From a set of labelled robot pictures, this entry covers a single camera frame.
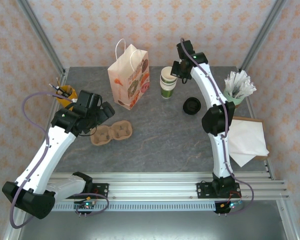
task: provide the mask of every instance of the green paper cup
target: green paper cup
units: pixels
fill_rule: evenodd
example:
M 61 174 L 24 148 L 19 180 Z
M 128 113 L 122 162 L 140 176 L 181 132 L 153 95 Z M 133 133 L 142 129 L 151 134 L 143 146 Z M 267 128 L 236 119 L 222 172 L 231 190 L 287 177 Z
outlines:
M 174 88 L 177 85 L 175 82 L 174 85 L 165 85 L 164 82 L 160 81 L 161 86 L 161 96 L 164 99 L 169 99 L 172 96 L 172 93 L 174 92 Z
M 175 76 L 171 76 L 172 66 L 166 66 L 161 70 L 160 80 L 167 84 L 168 86 L 172 86 L 177 82 L 177 78 Z
M 241 104 L 241 102 L 245 99 L 244 97 L 242 97 L 242 98 L 234 98 L 234 97 L 232 97 L 232 96 L 229 96 L 229 94 L 228 94 L 226 91 L 223 92 L 223 95 L 224 95 L 224 97 L 228 100 L 228 102 L 233 102 L 236 108 L 237 108 L 237 107 Z

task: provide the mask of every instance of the stacked paper cups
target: stacked paper cups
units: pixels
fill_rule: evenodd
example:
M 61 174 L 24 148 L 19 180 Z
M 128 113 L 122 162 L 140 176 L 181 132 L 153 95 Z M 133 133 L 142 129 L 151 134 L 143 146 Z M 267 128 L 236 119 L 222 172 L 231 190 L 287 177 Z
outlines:
M 172 67 L 166 66 L 161 70 L 160 76 L 160 86 L 161 86 L 161 96 L 164 99 L 169 99 L 174 92 L 174 88 L 177 84 L 177 78 L 175 76 L 171 76 Z

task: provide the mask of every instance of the patterned wallpaper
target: patterned wallpaper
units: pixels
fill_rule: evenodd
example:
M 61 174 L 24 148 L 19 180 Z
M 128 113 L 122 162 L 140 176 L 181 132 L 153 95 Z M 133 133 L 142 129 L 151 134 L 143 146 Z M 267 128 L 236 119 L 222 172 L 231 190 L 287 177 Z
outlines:
M 151 66 L 171 65 L 180 37 L 211 65 L 240 67 L 275 0 L 29 2 L 65 68 L 110 66 L 121 38 L 148 51 Z
M 57 76 L 17 1 L 0 0 L 0 239 L 10 209 L 1 188 L 23 172 L 43 140 L 23 117 L 21 102 L 31 93 L 50 91 L 47 85 Z M 52 100 L 47 96 L 29 102 L 29 117 L 45 126 Z
M 287 180 L 300 213 L 300 0 L 286 3 L 248 73 L 258 89 L 251 99 L 268 129 L 275 175 Z

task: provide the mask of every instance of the yellow cup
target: yellow cup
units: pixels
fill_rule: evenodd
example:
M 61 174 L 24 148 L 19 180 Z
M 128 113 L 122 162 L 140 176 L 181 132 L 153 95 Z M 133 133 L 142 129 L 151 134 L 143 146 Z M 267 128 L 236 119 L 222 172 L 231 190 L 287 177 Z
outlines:
M 77 99 L 77 93 L 75 91 L 74 88 L 72 88 L 70 85 L 65 85 L 65 86 L 61 86 L 60 87 L 62 90 L 64 90 L 68 95 L 70 94 L 70 96 L 68 97 L 68 99 L 72 100 L 72 99 Z M 62 99 L 62 98 L 56 98 L 57 101 L 65 108 L 66 106 L 68 106 L 71 102 L 69 102 L 66 99 Z

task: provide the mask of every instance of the cup lid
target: cup lid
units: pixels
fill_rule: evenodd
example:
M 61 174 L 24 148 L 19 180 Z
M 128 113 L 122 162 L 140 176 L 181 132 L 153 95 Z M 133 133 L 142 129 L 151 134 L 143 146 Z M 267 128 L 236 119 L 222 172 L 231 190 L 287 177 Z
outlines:
M 194 115 L 201 109 L 200 101 L 195 97 L 189 97 L 183 104 L 183 111 L 186 114 Z

